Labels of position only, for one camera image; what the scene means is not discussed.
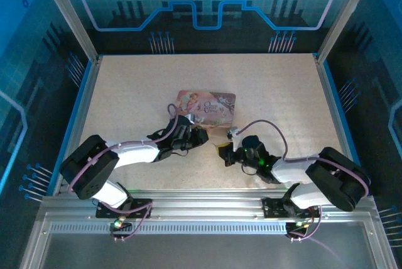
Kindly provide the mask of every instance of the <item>cartoon character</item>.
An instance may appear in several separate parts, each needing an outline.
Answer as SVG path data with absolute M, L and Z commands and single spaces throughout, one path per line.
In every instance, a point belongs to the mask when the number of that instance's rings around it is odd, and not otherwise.
M 196 111 L 201 110 L 200 102 L 198 101 L 198 94 L 192 93 L 188 98 L 187 104 L 185 108 L 183 108 L 183 99 L 180 101 L 180 105 L 178 106 L 179 114 L 186 115 L 188 113 L 195 113 Z

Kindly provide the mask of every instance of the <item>beige work surface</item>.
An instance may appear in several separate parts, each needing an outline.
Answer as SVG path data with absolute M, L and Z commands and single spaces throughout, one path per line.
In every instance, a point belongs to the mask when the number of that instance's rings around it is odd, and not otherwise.
M 311 54 L 215 54 L 104 56 L 81 142 L 99 134 L 105 140 L 141 140 L 165 128 L 167 104 L 180 90 L 230 92 L 236 95 L 234 126 L 256 119 L 279 126 L 289 157 L 311 155 L 325 146 L 340 150 L 321 82 Z M 245 135 L 258 135 L 266 149 L 282 155 L 280 136 L 267 124 Z M 257 176 L 225 167 L 212 138 L 158 163 L 136 163 L 111 175 L 128 189 L 252 189 L 273 187 Z

